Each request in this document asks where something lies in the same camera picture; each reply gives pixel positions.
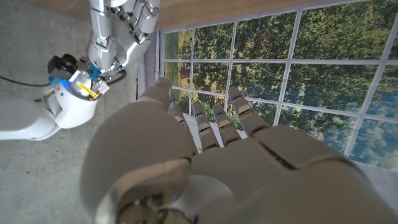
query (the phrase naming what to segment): black cable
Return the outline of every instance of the black cable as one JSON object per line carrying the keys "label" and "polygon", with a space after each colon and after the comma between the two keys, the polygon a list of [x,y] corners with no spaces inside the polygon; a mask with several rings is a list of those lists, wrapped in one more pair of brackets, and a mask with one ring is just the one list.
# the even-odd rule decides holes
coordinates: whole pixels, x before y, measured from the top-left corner
{"label": "black cable", "polygon": [[136,100],[138,100],[138,75],[136,79]]}
{"label": "black cable", "polygon": [[127,76],[127,72],[125,71],[125,70],[123,70],[123,71],[120,71],[120,72],[118,72],[118,74],[122,74],[119,78],[117,78],[117,79],[115,79],[115,80],[112,80],[112,81],[110,81],[110,82],[108,82],[108,83],[106,83],[108,86],[110,86],[110,85],[113,85],[113,84],[115,84],[115,83],[117,83],[117,82],[120,82],[123,78],[125,78],[126,76]]}
{"label": "black cable", "polygon": [[25,86],[32,86],[32,87],[46,87],[46,86],[51,85],[50,83],[41,84],[41,85],[40,85],[40,84],[39,84],[39,85],[36,85],[36,84],[30,84],[30,83],[21,83],[21,82],[14,81],[14,80],[11,80],[11,79],[9,79],[9,78],[2,77],[2,76],[0,76],[0,78],[3,79],[3,80],[5,80],[5,81],[9,81],[9,82],[12,82],[12,83],[15,83],[15,84],[20,84],[20,85],[25,85]]}

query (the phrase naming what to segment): window pane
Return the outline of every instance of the window pane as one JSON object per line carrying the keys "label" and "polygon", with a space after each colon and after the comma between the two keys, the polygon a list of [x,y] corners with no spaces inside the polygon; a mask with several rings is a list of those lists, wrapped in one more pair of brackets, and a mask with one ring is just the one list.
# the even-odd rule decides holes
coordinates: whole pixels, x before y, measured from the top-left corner
{"label": "window pane", "polygon": [[397,1],[364,1],[303,11],[294,58],[379,59]]}
{"label": "window pane", "polygon": [[194,63],[192,88],[225,93],[228,67],[229,63]]}
{"label": "window pane", "polygon": [[367,114],[398,118],[398,66],[387,66]]}
{"label": "window pane", "polygon": [[193,57],[227,59],[231,53],[233,23],[195,29]]}
{"label": "window pane", "polygon": [[166,59],[191,59],[192,30],[182,30],[165,35]]}
{"label": "window pane", "polygon": [[398,172],[398,124],[365,119],[349,158]]}
{"label": "window pane", "polygon": [[398,36],[394,39],[389,59],[398,59]]}
{"label": "window pane", "polygon": [[277,63],[234,63],[231,85],[252,98],[278,100],[285,64]]}
{"label": "window pane", "polygon": [[344,152],[356,119],[283,106],[279,124],[300,129],[308,135]]}
{"label": "window pane", "polygon": [[217,104],[224,107],[224,97],[192,92],[192,103],[196,101],[199,101],[201,103],[203,109],[205,110],[205,115],[207,116],[209,121],[216,122],[213,108],[214,105]]}
{"label": "window pane", "polygon": [[373,65],[292,65],[284,101],[359,111],[376,69]]}
{"label": "window pane", "polygon": [[189,114],[189,91],[172,90],[183,113]]}
{"label": "window pane", "polygon": [[[277,105],[270,103],[260,103],[255,101],[248,101],[250,106],[253,107],[259,114],[259,116],[272,127],[274,125],[274,119],[276,114]],[[235,112],[233,105],[228,103],[227,117],[229,121],[235,126],[236,129],[243,131],[241,123],[239,122],[238,115]]]}
{"label": "window pane", "polygon": [[238,22],[234,58],[287,58],[296,12]]}
{"label": "window pane", "polygon": [[166,62],[165,77],[173,86],[190,88],[191,63]]}

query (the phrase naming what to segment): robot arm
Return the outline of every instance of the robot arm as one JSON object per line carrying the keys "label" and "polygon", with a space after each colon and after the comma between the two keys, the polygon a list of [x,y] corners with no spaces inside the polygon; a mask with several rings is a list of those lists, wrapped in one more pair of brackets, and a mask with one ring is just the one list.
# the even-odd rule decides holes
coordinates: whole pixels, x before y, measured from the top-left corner
{"label": "robot arm", "polygon": [[216,106],[219,147],[194,103],[201,154],[170,96],[160,78],[94,135],[80,179],[94,223],[397,223],[344,155],[301,131],[269,128],[237,88],[229,97],[248,138]]}
{"label": "robot arm", "polygon": [[150,44],[160,0],[91,0],[91,63],[113,74],[141,58]]}
{"label": "robot arm", "polygon": [[[150,44],[160,0],[90,0],[93,27],[88,58],[65,54],[49,62],[50,82],[40,103],[1,102],[0,140],[43,140],[89,121],[117,73],[137,62]],[[24,111],[17,116],[16,111]]]}

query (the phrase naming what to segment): gray floor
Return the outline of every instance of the gray floor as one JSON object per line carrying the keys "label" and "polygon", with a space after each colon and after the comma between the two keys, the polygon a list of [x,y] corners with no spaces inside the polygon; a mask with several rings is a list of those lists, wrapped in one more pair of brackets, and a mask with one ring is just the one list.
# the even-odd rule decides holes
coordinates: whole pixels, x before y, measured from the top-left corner
{"label": "gray floor", "polygon": [[[20,1],[0,9],[0,75],[27,83],[47,82],[53,55],[85,54],[89,23]],[[136,99],[136,67],[98,103],[94,118],[41,141],[0,141],[1,223],[83,223],[78,192],[88,142],[108,116]],[[0,100],[34,99],[40,88],[0,80]]]}

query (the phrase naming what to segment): robotic finger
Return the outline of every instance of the robotic finger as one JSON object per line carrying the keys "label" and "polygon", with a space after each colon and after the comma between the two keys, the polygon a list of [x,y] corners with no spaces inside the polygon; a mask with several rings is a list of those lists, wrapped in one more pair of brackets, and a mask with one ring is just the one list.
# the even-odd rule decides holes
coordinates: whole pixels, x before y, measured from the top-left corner
{"label": "robotic finger", "polygon": [[160,0],[90,0],[91,63],[112,75],[141,58],[150,44]]}
{"label": "robotic finger", "polygon": [[235,107],[236,114],[242,127],[248,136],[253,136],[259,130],[268,128],[266,122],[260,118],[257,112],[249,105],[242,93],[235,86],[231,86],[228,92]]}
{"label": "robotic finger", "polygon": [[170,97],[169,115],[173,116],[189,132],[188,124],[185,121],[180,105],[178,105],[178,102],[175,100],[173,93]]}
{"label": "robotic finger", "polygon": [[196,101],[192,104],[192,110],[196,117],[203,152],[212,147],[219,147],[220,145],[218,144],[213,128],[210,126],[202,105]]}
{"label": "robotic finger", "polygon": [[154,102],[162,110],[169,110],[170,95],[172,92],[171,83],[166,78],[158,78],[155,85],[149,87],[137,100],[137,102]]}
{"label": "robotic finger", "polygon": [[221,105],[215,105],[213,111],[216,116],[218,130],[220,131],[224,146],[227,146],[233,141],[240,140],[240,135],[231,122],[229,122],[223,107]]}

